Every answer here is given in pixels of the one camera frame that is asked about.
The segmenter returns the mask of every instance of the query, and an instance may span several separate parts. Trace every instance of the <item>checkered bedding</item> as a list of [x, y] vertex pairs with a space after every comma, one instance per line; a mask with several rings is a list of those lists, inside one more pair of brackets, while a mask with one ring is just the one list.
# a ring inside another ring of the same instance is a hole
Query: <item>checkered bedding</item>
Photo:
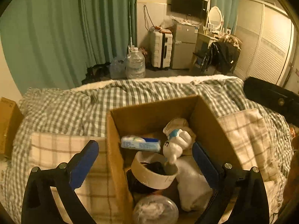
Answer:
[[[86, 176], [82, 186], [75, 190], [79, 200], [99, 224], [122, 224], [118, 212], [115, 190], [108, 166], [106, 139], [92, 136], [67, 136], [33, 132], [29, 155], [29, 170], [39, 166], [41, 170], [56, 168], [61, 162], [69, 162], [89, 140], [100, 147], [99, 155]], [[71, 223], [56, 188], [51, 188], [61, 217]]]
[[232, 77], [190, 84], [121, 80], [104, 88], [81, 92], [31, 89], [24, 95], [20, 110], [25, 118], [14, 140], [11, 163], [4, 173], [4, 207], [14, 221], [20, 223], [33, 132], [105, 137], [106, 112], [112, 108], [192, 94], [202, 96], [217, 118], [246, 109], [258, 109], [267, 125], [283, 187], [292, 158], [288, 124], [281, 115], [247, 100], [240, 79]]
[[[277, 213], [282, 204], [283, 175], [279, 172], [275, 160], [274, 147], [271, 144], [265, 119], [258, 109], [249, 109], [218, 118], [242, 169], [258, 167], [267, 192], [269, 214]], [[222, 216], [223, 221], [229, 215]]]

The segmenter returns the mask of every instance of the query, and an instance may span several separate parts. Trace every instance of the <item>blue gripper pad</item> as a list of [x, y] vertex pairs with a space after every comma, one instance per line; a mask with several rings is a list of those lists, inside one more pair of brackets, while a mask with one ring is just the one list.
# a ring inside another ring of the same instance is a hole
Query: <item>blue gripper pad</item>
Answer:
[[72, 190], [80, 188], [89, 170], [99, 154], [99, 144], [90, 140], [80, 153], [75, 154], [68, 162], [67, 168], [70, 174], [70, 186]]
[[224, 170], [220, 165], [213, 164], [207, 153], [199, 142], [194, 142], [192, 155], [204, 175], [207, 183], [212, 189], [219, 190], [220, 183], [224, 177]]

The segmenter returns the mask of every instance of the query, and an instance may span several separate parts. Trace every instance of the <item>clear plastic container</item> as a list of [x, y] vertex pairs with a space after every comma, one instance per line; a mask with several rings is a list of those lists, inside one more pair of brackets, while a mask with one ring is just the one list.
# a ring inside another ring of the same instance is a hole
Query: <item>clear plastic container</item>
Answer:
[[128, 79], [145, 78], [145, 59], [137, 47], [132, 48], [128, 55], [126, 75]]
[[134, 224], [175, 224], [177, 221], [176, 204], [163, 195], [142, 198], [133, 211]]
[[126, 64], [124, 61], [113, 59], [109, 67], [111, 79], [126, 78]]

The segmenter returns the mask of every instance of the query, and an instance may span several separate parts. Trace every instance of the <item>plastic bag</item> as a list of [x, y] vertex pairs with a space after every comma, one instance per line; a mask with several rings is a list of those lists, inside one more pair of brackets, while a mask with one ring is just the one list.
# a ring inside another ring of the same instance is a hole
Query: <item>plastic bag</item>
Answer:
[[123, 60], [113, 59], [109, 71], [111, 79], [126, 78], [126, 64]]
[[175, 203], [162, 195], [142, 198], [133, 211], [134, 224], [175, 224], [178, 208]]
[[174, 25], [173, 19], [174, 19], [173, 16], [170, 16], [169, 18], [164, 19], [163, 22], [160, 24], [160, 27], [162, 27], [164, 29], [172, 27]]

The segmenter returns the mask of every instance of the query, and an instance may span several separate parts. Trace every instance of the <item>oval mirror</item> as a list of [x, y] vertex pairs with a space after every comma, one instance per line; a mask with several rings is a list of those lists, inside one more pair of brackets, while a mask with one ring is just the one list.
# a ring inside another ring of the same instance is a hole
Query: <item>oval mirror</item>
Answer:
[[218, 7], [214, 6], [209, 11], [208, 21], [214, 25], [214, 29], [218, 30], [221, 27], [222, 14]]

